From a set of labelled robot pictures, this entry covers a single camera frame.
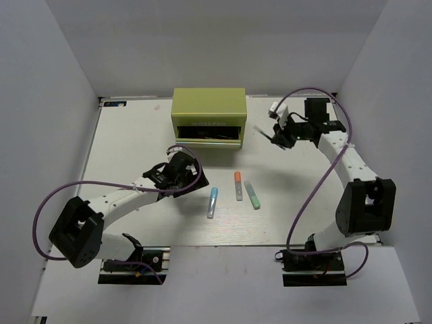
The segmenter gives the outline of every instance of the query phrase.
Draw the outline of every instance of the yellow box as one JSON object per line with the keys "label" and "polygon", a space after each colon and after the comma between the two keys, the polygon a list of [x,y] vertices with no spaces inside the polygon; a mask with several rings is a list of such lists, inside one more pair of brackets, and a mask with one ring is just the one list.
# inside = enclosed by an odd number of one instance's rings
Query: yellow box
{"label": "yellow box", "polygon": [[246,118],[244,88],[174,89],[171,119],[177,144],[240,149]]}

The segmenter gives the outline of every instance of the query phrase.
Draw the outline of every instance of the white table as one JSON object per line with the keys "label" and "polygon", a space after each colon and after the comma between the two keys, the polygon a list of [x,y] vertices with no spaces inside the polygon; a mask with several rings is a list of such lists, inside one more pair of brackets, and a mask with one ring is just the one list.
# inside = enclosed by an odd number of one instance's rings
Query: white table
{"label": "white table", "polygon": [[[123,217],[108,233],[129,233],[145,246],[273,245],[284,244],[300,206],[329,167],[311,142],[297,142],[283,151],[252,129],[272,132],[275,121],[267,110],[279,98],[247,98],[244,147],[239,151],[196,149],[210,186],[177,199],[166,198]],[[304,114],[304,98],[286,101],[291,111]],[[130,183],[142,172],[166,161],[165,149],[175,142],[171,99],[128,100],[125,107],[103,107],[92,145],[86,180]],[[331,118],[333,107],[328,104]],[[255,211],[244,190],[236,201],[234,172],[249,179],[261,202]],[[214,219],[206,212],[211,187],[218,187]],[[92,198],[113,190],[83,186],[80,195]],[[297,225],[293,243],[303,244],[311,233],[334,220],[343,192],[332,173]]]}
{"label": "white table", "polygon": [[[176,246],[162,286],[98,285],[100,262],[49,261],[32,314],[47,324],[404,324],[419,321],[394,248],[343,287],[283,287],[276,247]],[[342,252],[346,271],[364,250]]]}
{"label": "white table", "polygon": [[[47,324],[418,321],[392,247],[372,247],[367,265],[346,287],[285,288],[281,265],[273,260],[279,248],[221,246],[283,245],[297,210],[329,167],[309,142],[299,142],[284,152],[252,129],[257,124],[270,131],[274,121],[267,118],[267,108],[274,100],[247,100],[248,123],[241,151],[197,151],[209,187],[162,200],[109,227],[108,232],[128,232],[144,245],[171,246],[163,286],[98,285],[100,261],[81,269],[68,262],[49,261],[32,315],[47,317]],[[302,102],[288,101],[290,109],[299,113],[303,112]],[[128,101],[126,107],[103,108],[85,178],[130,183],[165,161],[165,148],[174,141],[170,110],[170,99]],[[246,193],[243,202],[236,201],[236,170],[254,185],[260,210],[253,210]],[[219,188],[212,220],[206,218],[211,186]],[[80,195],[91,198],[110,190],[85,186]],[[330,223],[341,194],[342,185],[333,173],[300,220],[293,242],[304,243],[307,236]],[[354,247],[342,254],[349,273],[357,268],[364,251]]]}

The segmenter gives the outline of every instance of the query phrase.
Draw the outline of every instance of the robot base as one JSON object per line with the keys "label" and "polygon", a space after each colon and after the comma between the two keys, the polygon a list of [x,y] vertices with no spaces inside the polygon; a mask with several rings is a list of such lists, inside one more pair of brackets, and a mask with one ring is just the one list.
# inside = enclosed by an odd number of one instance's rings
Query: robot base
{"label": "robot base", "polygon": [[[141,262],[150,265],[165,282],[169,267],[169,248],[145,248]],[[98,284],[160,285],[155,275],[142,265],[121,265],[102,261]]]}
{"label": "robot base", "polygon": [[[304,249],[293,249],[303,252]],[[280,251],[283,264],[284,287],[346,286],[346,275],[341,253],[312,256],[295,255]]]}

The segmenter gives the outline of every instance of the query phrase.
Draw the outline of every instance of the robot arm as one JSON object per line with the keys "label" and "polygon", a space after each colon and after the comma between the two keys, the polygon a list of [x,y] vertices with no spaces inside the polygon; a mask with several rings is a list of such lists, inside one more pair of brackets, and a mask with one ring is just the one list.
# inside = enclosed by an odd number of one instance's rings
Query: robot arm
{"label": "robot arm", "polygon": [[[168,152],[168,161],[143,173],[132,184],[135,190],[119,189],[87,201],[79,196],[70,199],[49,234],[50,241],[75,268],[93,259],[141,260],[142,247],[138,240],[129,234],[117,236],[103,231],[140,207],[168,196],[176,198],[209,184],[201,172],[195,185],[179,191],[198,176],[198,161],[181,150]],[[141,187],[155,189],[143,192],[139,191]]]}
{"label": "robot arm", "polygon": [[[305,118],[295,122],[286,105],[269,116],[277,120],[270,138],[282,149],[294,147],[297,140],[309,140],[329,159],[330,163],[346,145],[348,135],[340,121],[330,121],[327,113],[329,99],[307,99]],[[387,231],[392,223],[396,186],[392,180],[383,180],[361,159],[350,145],[335,167],[344,186],[344,193],[335,212],[335,221],[313,235],[315,250],[342,248],[365,235]]]}

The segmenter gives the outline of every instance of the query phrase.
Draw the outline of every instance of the highlighter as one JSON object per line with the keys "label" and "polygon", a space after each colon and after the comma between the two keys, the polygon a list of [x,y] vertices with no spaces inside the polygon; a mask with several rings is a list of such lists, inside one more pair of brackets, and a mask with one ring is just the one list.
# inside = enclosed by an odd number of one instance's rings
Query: highlighter
{"label": "highlighter", "polygon": [[210,192],[210,201],[209,201],[209,209],[207,210],[207,218],[212,219],[215,215],[216,208],[216,199],[217,199],[217,188],[211,188]]}
{"label": "highlighter", "polygon": [[243,200],[243,191],[242,191],[242,176],[240,172],[234,172],[234,184],[236,185],[236,199],[237,201]]}
{"label": "highlighter", "polygon": [[252,187],[252,184],[250,184],[249,180],[246,180],[244,182],[244,187],[246,189],[246,192],[249,195],[250,202],[252,203],[252,206],[254,207],[254,209],[260,209],[261,204],[259,203],[258,197],[255,194],[254,188]]}

